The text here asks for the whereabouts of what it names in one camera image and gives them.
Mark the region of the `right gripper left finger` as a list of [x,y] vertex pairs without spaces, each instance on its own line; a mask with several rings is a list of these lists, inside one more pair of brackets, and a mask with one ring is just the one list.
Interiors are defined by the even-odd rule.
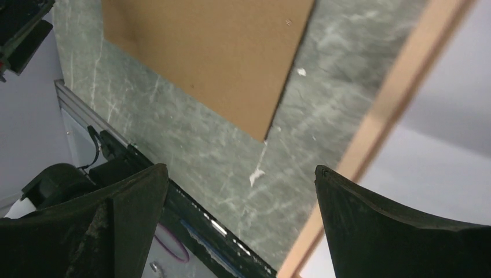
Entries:
[[153,165],[84,196],[1,219],[2,277],[141,277],[168,191]]

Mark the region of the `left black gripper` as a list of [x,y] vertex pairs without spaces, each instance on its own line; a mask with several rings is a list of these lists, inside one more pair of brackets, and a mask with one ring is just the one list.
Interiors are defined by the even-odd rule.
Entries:
[[5,72],[20,75],[53,24],[44,19],[54,0],[1,1],[1,82]]

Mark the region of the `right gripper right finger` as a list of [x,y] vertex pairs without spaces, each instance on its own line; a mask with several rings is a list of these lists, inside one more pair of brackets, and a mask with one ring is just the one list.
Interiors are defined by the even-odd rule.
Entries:
[[327,166],[315,176],[336,277],[490,276],[490,226],[410,208]]

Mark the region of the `sunset landscape photo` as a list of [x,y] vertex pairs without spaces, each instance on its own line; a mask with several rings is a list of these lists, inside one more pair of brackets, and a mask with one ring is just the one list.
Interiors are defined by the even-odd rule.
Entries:
[[[425,213],[490,226],[489,1],[475,1],[354,183]],[[319,205],[316,218],[324,238],[303,275],[336,277]]]

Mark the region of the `brown backing board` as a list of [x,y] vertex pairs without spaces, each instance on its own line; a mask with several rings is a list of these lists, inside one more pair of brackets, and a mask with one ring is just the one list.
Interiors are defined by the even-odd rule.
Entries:
[[252,138],[268,135],[313,1],[102,1],[105,39]]

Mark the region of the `wooden picture frame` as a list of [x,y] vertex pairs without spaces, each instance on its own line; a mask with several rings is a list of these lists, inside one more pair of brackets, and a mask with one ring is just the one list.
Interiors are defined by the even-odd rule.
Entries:
[[429,1],[376,100],[365,114],[337,171],[358,182],[379,153],[475,1]]

